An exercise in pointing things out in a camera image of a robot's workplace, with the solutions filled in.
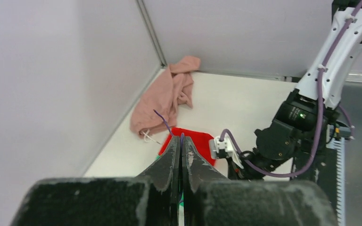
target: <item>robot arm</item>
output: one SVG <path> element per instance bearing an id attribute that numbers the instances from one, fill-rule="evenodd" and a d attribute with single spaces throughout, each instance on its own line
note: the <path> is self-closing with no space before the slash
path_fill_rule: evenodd
<path id="1" fill-rule="evenodd" d="M 346 7 L 337 11 L 331 31 L 313 65 L 281 104 L 271 126 L 255 131 L 257 148 L 247 156 L 241 155 L 232 135 L 223 133 L 210 143 L 212 157 L 227 158 L 232 166 L 229 171 L 234 170 L 237 179 L 262 179 L 265 175 L 273 176 L 270 172 L 297 152 L 310 153 L 313 143 L 316 146 L 312 148 L 312 153 L 321 153 L 326 144 L 327 125 L 335 124 L 339 116 L 336 108 L 343 84 L 361 52 L 362 8 Z M 318 101 L 321 88 L 323 102 Z M 239 153 L 239 158 L 236 159 L 232 151 Z M 279 177 L 294 177 L 295 174 Z"/>

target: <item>black cable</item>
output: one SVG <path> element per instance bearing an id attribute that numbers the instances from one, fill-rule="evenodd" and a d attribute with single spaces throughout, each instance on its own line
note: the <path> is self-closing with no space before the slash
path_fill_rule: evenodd
<path id="1" fill-rule="evenodd" d="M 252 151 L 244 151 L 244 152 L 241 152 L 241 154 L 239 155 L 239 158 L 240 158 L 241 160 L 245 160 L 246 158 L 248 158 L 249 155 L 248 155 L 248 156 L 245 156 L 245 154 L 252 154 L 252 155 L 254 155 L 255 153 L 253 153 Z"/>
<path id="2" fill-rule="evenodd" d="M 348 125 L 346 125 L 345 123 L 341 122 L 341 121 L 337 121 L 336 122 L 338 124 L 339 127 L 346 127 L 346 128 L 349 128 Z"/>

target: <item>white plastic bracket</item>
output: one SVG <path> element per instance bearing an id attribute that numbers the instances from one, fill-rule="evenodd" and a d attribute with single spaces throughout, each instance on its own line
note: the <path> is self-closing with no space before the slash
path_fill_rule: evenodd
<path id="1" fill-rule="evenodd" d="M 234 147 L 234 144 L 232 143 L 230 137 L 228 134 L 225 135 L 224 140 L 220 141 L 220 136 L 217 136 L 214 138 L 214 145 L 216 148 L 217 156 L 220 150 L 224 150 L 228 157 L 232 158 L 232 161 L 238 165 L 241 169 L 244 167 L 242 166 L 241 160 L 239 159 L 239 156 L 237 154 L 237 150 Z"/>

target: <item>white cable clip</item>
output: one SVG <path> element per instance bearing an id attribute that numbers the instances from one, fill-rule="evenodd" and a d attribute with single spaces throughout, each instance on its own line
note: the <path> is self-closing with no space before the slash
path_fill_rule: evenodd
<path id="1" fill-rule="evenodd" d="M 317 68 L 318 68 L 318 69 L 324 69 L 324 70 L 327 69 L 327 68 L 326 68 L 324 65 L 322 65 L 322 64 L 319 64 Z"/>
<path id="2" fill-rule="evenodd" d="M 354 129 L 354 128 L 356 128 L 356 127 L 355 127 L 354 125 L 351 125 L 350 128 L 351 128 L 351 129 Z"/>
<path id="3" fill-rule="evenodd" d="M 355 21 L 355 20 L 356 20 L 356 17 L 355 17 L 355 16 L 352 16 L 352 14 L 348 14 L 348 15 L 345 16 L 345 19 L 346 19 L 346 20 L 352 19 L 352 21 Z"/>

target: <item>white string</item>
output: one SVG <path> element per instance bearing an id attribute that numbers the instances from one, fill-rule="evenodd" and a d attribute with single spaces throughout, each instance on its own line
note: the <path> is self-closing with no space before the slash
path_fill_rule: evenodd
<path id="1" fill-rule="evenodd" d="M 148 135 L 149 132 L 150 132 L 150 129 L 148 129 L 146 132 L 142 132 L 142 134 L 144 135 L 144 141 L 145 141 L 145 143 L 148 143 L 148 142 L 149 142 L 148 140 L 146 140 L 146 138 L 148 138 L 149 140 L 154 141 L 154 142 L 162 145 L 160 142 L 158 142 L 158 141 L 156 141 L 155 139 L 151 138 L 151 137 Z"/>

